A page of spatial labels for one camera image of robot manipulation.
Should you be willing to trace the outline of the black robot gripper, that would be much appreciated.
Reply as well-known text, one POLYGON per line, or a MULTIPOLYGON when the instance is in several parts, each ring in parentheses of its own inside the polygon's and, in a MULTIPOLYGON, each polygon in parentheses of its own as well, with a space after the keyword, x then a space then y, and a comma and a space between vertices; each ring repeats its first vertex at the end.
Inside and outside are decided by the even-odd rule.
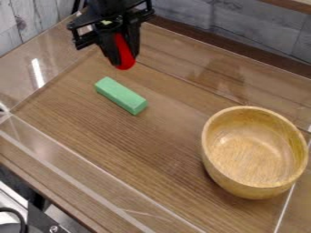
POLYGON ((140 53, 141 24, 154 15, 152 0, 87 0, 85 12, 66 25, 77 50, 96 45, 113 66, 118 51, 140 53))

